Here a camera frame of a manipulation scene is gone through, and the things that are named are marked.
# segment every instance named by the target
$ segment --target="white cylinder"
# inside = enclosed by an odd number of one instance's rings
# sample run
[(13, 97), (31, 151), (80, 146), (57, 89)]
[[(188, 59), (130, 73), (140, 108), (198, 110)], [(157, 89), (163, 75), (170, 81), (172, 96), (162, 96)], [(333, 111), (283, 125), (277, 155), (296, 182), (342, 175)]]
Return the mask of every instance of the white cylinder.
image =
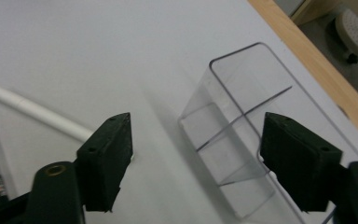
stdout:
[(75, 139), (86, 142), (91, 137), (93, 131), (64, 118), (63, 116), (34, 103), (24, 97), (5, 90), (0, 87), (0, 102), (13, 107), (14, 109), (37, 119)]

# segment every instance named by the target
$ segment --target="clear plastic container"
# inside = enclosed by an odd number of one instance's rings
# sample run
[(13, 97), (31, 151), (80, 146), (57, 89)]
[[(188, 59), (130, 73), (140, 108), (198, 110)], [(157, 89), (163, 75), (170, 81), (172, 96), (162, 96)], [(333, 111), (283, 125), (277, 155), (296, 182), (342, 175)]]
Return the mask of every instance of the clear plastic container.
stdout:
[(343, 165), (358, 160), (356, 148), (262, 43), (212, 60), (179, 124), (237, 217), (322, 223), (334, 205), (325, 213), (300, 212), (261, 161), (266, 112), (295, 119), (343, 150)]

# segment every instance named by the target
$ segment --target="gray floor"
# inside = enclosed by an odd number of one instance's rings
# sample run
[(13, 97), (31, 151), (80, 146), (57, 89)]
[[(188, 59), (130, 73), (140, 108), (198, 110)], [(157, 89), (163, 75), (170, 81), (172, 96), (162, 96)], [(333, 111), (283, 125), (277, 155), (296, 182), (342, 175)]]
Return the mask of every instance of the gray floor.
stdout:
[(299, 28), (358, 91), (358, 63), (346, 62), (348, 50), (339, 39), (334, 25), (334, 18), (341, 10), (343, 7), (318, 20), (300, 25)]

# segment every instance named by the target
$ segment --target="transparent acrylic box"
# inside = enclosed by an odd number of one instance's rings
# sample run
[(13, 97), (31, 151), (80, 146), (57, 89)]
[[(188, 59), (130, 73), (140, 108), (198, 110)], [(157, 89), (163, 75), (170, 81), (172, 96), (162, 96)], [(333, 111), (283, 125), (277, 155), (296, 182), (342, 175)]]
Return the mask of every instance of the transparent acrylic box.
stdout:
[(268, 46), (256, 43), (212, 60), (179, 118), (237, 217), (250, 223), (322, 223), (325, 213), (302, 213), (263, 165), (258, 149), (266, 112), (290, 117), (344, 151), (356, 149)]

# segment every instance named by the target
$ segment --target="white table surface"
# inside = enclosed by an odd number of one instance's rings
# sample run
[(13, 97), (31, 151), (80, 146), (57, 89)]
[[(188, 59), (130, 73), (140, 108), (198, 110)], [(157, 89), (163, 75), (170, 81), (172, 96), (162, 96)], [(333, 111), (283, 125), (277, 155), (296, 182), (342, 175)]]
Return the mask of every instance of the white table surface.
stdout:
[[(358, 147), (358, 131), (246, 2), (0, 1), (0, 86), (95, 130), (131, 112), (135, 160), (113, 214), (89, 223), (240, 223), (200, 175), (177, 119), (211, 59), (265, 42)], [(81, 143), (0, 104), (11, 198)]]

